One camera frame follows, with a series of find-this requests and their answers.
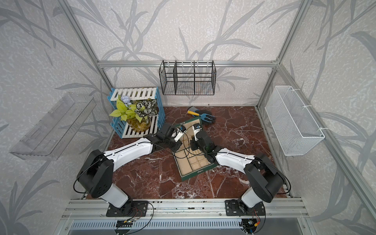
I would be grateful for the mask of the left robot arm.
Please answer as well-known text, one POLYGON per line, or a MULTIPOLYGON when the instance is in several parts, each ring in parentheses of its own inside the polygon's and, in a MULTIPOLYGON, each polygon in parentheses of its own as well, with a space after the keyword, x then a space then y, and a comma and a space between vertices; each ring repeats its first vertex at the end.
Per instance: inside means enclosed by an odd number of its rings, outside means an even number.
POLYGON ((184 126, 175 127, 165 123, 157 133, 147 134, 126 146, 105 152, 94 150, 84 162, 75 181, 92 198, 100 198, 121 210, 132 209, 130 197, 113 183, 113 173, 127 163, 155 152, 157 148, 177 151, 182 144, 180 138, 186 131, 184 126))

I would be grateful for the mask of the green jewelry box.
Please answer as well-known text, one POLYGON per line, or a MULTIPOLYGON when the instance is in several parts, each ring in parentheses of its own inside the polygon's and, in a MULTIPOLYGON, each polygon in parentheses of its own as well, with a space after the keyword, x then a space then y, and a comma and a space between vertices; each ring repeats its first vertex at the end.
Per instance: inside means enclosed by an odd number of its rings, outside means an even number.
POLYGON ((193 178, 217 166, 214 163, 210 163, 205 158, 202 151, 193 151, 191 149, 190 142, 193 137, 192 126, 195 123, 201 124, 201 119, 196 117, 176 125, 176 128, 184 125, 187 129, 184 136, 180 138, 180 141, 182 142, 181 147, 176 153, 173 153, 182 181, 189 180, 190 178, 193 178))

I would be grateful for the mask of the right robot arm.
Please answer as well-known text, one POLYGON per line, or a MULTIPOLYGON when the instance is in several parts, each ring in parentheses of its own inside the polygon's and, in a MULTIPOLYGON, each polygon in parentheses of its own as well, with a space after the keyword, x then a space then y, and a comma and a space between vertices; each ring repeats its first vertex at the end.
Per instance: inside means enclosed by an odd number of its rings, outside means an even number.
POLYGON ((193 141, 209 162, 246 175, 250 188, 238 199, 239 209, 243 213, 248 213, 263 202, 270 203, 287 181, 265 154, 245 155, 230 151, 215 145, 205 131, 197 132, 193 141))

